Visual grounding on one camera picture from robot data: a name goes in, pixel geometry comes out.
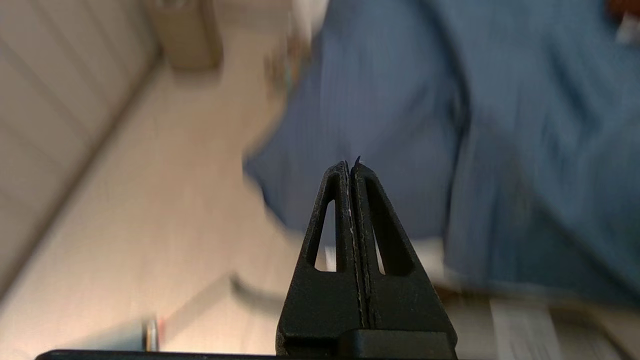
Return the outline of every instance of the beige floor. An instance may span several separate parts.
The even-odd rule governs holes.
[[[234,300],[227,279],[284,294],[300,246],[241,171],[282,108],[263,78],[275,34],[226,29],[220,77],[156,70],[7,296],[0,359],[170,316],[203,289],[164,350],[274,352],[276,315]]]

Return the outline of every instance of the white wall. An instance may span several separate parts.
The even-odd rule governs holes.
[[[0,1],[0,292],[157,51],[138,0]]]

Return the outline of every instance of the floor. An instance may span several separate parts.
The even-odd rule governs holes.
[[[155,70],[7,296],[0,359],[154,314],[163,350],[274,352],[277,314],[229,279],[283,296],[298,256],[241,170],[282,110],[263,73],[279,34],[225,28],[219,76]]]

